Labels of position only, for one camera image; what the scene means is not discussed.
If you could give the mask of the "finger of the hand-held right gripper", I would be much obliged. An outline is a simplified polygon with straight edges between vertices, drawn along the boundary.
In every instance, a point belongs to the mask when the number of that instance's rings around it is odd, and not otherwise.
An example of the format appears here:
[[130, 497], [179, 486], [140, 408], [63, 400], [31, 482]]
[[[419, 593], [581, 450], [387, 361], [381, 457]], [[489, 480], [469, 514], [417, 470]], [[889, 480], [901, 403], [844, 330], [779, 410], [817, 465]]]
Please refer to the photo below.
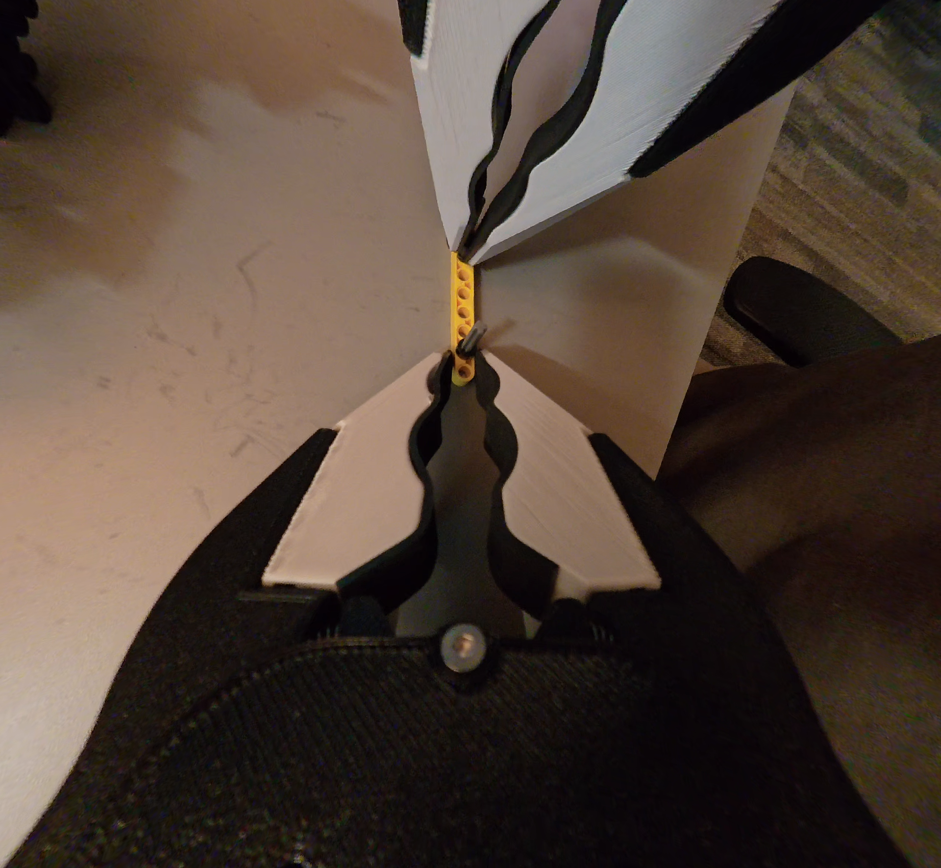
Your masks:
[[450, 250], [470, 224], [471, 181], [494, 143], [498, 75], [551, 0], [428, 0], [421, 53], [411, 59], [434, 188]]
[[600, 0], [582, 75], [464, 246], [473, 265], [629, 180], [784, 0]]

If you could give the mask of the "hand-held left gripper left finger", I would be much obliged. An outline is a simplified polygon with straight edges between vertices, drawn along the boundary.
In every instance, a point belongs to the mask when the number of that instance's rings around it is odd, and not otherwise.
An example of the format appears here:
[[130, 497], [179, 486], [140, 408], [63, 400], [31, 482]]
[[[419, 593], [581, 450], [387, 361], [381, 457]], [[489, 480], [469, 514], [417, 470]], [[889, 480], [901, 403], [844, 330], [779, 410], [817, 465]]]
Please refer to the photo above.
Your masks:
[[394, 611], [437, 556], [427, 464], [441, 445], [450, 355], [431, 353], [353, 411], [331, 437], [263, 573], [266, 599], [309, 591], [373, 597]]

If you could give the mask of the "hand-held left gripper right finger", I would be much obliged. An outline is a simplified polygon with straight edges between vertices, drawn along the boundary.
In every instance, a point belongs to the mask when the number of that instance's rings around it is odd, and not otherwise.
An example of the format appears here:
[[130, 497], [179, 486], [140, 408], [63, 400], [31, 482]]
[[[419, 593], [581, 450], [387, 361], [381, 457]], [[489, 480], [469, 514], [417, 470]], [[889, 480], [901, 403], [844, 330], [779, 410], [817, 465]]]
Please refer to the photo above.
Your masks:
[[488, 559], [502, 592], [542, 619], [560, 599], [659, 588], [589, 429], [493, 355], [477, 357], [475, 382], [500, 474]]

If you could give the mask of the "yellow perforated toy beam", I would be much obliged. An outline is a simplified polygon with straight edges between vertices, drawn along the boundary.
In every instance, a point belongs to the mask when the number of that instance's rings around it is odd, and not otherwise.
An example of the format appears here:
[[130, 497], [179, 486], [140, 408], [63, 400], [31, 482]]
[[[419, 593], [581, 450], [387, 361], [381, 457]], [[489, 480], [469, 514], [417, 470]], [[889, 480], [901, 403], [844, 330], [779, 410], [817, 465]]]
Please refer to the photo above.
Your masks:
[[475, 373], [474, 356], [464, 357], [459, 353], [461, 343], [470, 334], [476, 321], [474, 291], [474, 268], [462, 261], [457, 251], [452, 251], [450, 347], [453, 354], [452, 381], [458, 387], [470, 383]]

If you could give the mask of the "yellow black toy brick vehicle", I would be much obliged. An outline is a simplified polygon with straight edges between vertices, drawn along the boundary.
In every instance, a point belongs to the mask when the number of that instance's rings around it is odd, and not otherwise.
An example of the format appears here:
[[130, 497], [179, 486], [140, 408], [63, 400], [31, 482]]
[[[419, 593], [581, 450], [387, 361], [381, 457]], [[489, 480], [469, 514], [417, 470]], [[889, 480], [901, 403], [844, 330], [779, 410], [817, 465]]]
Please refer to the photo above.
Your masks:
[[49, 124], [52, 109], [36, 86], [38, 65], [21, 51], [29, 19], [39, 16], [36, 0], [1, 0], [1, 137], [17, 120]]

